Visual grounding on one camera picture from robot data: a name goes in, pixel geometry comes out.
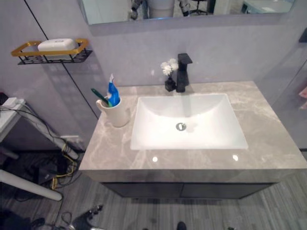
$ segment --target wall shelf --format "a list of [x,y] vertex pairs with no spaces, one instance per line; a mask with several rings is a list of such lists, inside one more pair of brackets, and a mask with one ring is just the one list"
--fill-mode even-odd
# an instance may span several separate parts
[[[41,43],[40,41],[29,41],[13,50],[11,55],[19,57],[21,62],[18,65],[84,62],[92,53],[92,50],[86,49],[88,40],[79,38],[75,41],[79,47],[73,50],[23,52],[25,48],[37,46]],[[47,56],[49,55],[67,55],[70,59],[48,59]]]

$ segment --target black faucet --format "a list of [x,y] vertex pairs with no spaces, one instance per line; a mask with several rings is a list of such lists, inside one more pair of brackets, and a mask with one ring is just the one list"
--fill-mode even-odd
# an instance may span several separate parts
[[187,67],[193,63],[188,54],[178,54],[177,88],[176,92],[185,92],[189,85]]

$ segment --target rectangular basin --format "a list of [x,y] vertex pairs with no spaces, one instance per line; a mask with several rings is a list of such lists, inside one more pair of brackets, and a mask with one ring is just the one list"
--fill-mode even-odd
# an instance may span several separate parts
[[246,149],[227,94],[140,97],[132,150]]

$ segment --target mirror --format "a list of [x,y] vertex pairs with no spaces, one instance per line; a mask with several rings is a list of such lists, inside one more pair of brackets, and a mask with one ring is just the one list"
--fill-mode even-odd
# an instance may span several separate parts
[[79,0],[88,24],[289,12],[295,0]]

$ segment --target toothbrush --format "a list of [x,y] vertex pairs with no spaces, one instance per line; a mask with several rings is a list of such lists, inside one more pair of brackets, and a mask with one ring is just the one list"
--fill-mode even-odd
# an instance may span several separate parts
[[107,100],[103,95],[101,95],[100,92],[98,92],[98,91],[97,91],[96,89],[94,89],[94,88],[91,88],[91,90],[92,90],[92,92],[93,92],[97,97],[99,97],[105,104],[107,104],[107,106],[109,106],[108,100]]

